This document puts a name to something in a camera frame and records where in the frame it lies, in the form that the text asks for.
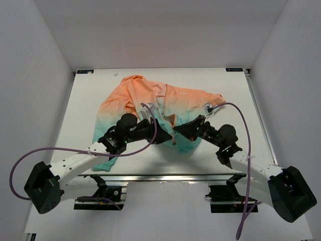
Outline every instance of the teal fabric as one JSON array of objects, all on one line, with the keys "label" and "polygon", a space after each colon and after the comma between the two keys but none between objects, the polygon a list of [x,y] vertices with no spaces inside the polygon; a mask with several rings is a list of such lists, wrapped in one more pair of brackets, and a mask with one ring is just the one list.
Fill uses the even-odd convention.
[{"label": "teal fabric", "polygon": [[[164,116],[160,113],[160,111],[162,112],[162,110],[161,109],[159,110],[158,108],[153,111],[155,118],[158,119],[158,123],[164,131],[166,131],[167,133],[174,136],[175,142],[176,142],[175,144],[173,144],[173,141],[169,140],[167,142],[162,143],[161,145],[174,147],[178,150],[178,153],[187,153],[187,152],[190,152],[191,150],[193,150],[201,142],[201,138],[197,138],[196,141],[191,142],[188,139],[186,139],[185,137],[183,137],[181,134],[175,132],[172,128],[171,123],[164,118]],[[199,114],[205,114],[204,110],[202,110],[201,108],[200,108],[200,112],[202,112],[202,113],[199,113]],[[184,115],[183,119],[179,116],[176,116],[176,126],[181,126],[182,124],[185,124],[185,123],[188,123],[188,122],[194,120],[197,117],[197,115],[186,114],[186,115]],[[113,158],[106,163],[95,166],[93,169],[109,172],[111,167],[115,164],[116,160],[117,160],[117,158]]]}]

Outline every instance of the white table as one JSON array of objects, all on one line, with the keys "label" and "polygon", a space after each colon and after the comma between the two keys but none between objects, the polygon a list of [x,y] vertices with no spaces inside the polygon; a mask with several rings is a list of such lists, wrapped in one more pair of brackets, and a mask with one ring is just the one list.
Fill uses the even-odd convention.
[{"label": "white table", "polygon": [[[243,111],[251,139],[252,154],[273,164],[243,72],[225,68],[113,69],[77,74],[69,99],[58,147],[84,149],[91,145],[96,114],[122,78],[133,74],[184,88],[220,93]],[[231,124],[237,131],[238,146],[247,150],[244,124],[237,110],[227,106],[211,118],[217,129]],[[127,152],[138,150],[146,141],[127,145]],[[228,174],[235,173],[219,163],[217,148],[202,141],[189,154],[155,145],[131,156],[118,158],[110,172],[88,170],[85,174]],[[70,156],[54,152],[52,162]],[[73,210],[73,200],[62,202],[51,212],[39,215],[32,207],[26,232],[37,233],[36,240],[233,240],[241,214],[212,214],[204,199],[206,183],[130,183],[124,209],[118,211]],[[311,234],[305,217],[290,224],[267,205],[246,221],[241,240],[301,240]]]}]

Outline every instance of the purple cable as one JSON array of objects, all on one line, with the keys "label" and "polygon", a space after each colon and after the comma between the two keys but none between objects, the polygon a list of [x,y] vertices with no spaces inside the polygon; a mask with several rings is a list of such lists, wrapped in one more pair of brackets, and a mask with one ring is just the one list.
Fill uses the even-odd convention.
[{"label": "purple cable", "polygon": [[[240,115],[242,117],[242,120],[244,122],[245,130],[246,130],[246,134],[247,134],[247,140],[248,140],[248,144],[249,144],[248,156],[251,156],[250,132],[249,132],[249,128],[247,126],[247,123],[246,123],[246,120],[244,118],[244,115],[243,115],[242,111],[240,110],[239,107],[237,107],[235,104],[230,103],[230,102],[226,102],[226,103],[220,104],[218,106],[215,106],[215,107],[213,107],[213,110],[215,110],[215,109],[217,109],[217,108],[219,108],[221,106],[224,106],[224,105],[232,105],[239,111],[239,113],[240,113]],[[244,221],[247,218],[247,216],[250,214],[250,212],[253,210],[253,209],[250,209],[250,211],[248,212],[248,215],[246,216],[246,214],[247,214],[246,210],[247,210],[248,201],[249,201],[249,195],[250,195],[250,182],[251,182],[251,159],[248,158],[247,159],[247,186],[246,186],[245,202],[244,202],[244,208],[243,208],[243,213],[242,213],[242,219],[241,219],[240,225],[239,225],[239,227],[237,229],[237,232],[236,232],[236,237],[235,237],[236,240],[240,239],[240,236],[241,236],[241,233],[242,233],[242,229],[243,229],[243,225],[244,225]]]},{"label": "purple cable", "polygon": [[78,197],[79,199],[84,199],[84,200],[106,200],[108,202],[111,202],[112,204],[115,205],[115,207],[118,208],[118,210],[121,210],[121,208],[113,201],[113,200],[110,200],[110,198],[107,198],[107,197]]},{"label": "purple cable", "polygon": [[[141,103],[142,106],[146,107],[147,110],[149,111],[149,113],[151,114],[151,117],[153,119],[153,122],[154,122],[154,128],[155,128],[155,132],[154,132],[154,136],[152,137],[151,141],[146,145],[144,146],[143,148],[139,149],[138,151],[135,151],[135,152],[132,152],[132,153],[128,153],[128,154],[119,154],[119,155],[114,155],[114,154],[106,154],[106,153],[99,153],[99,152],[91,152],[92,155],[96,155],[96,156],[104,156],[104,157],[128,157],[128,156],[131,156],[131,155],[134,155],[134,154],[137,154],[139,152],[142,152],[143,150],[145,150],[147,147],[149,147],[155,140],[156,138],[156,135],[157,135],[157,123],[156,123],[156,118],[153,114],[153,112],[151,111],[151,109],[144,103]],[[26,158],[27,156],[31,155],[32,153],[35,153],[35,152],[39,152],[39,151],[47,151],[47,150],[57,150],[57,151],[67,151],[67,152],[78,152],[78,153],[81,153],[81,154],[88,154],[88,151],[85,151],[85,150],[78,150],[78,149],[71,149],[71,148],[62,148],[62,147],[42,147],[42,148],[38,148],[38,149],[35,149],[35,150],[32,150],[28,153],[25,153],[22,157],[20,157],[16,163],[14,164],[14,166],[12,167],[11,171],[10,171],[10,175],[9,175],[9,186],[10,186],[10,189],[11,189],[11,192],[18,198],[22,199],[22,200],[30,200],[30,198],[28,197],[23,197],[21,195],[19,195],[16,191],[15,191],[15,188],[13,186],[13,176],[14,176],[14,172],[15,172],[15,169],[17,167],[17,165],[24,159]]]}]

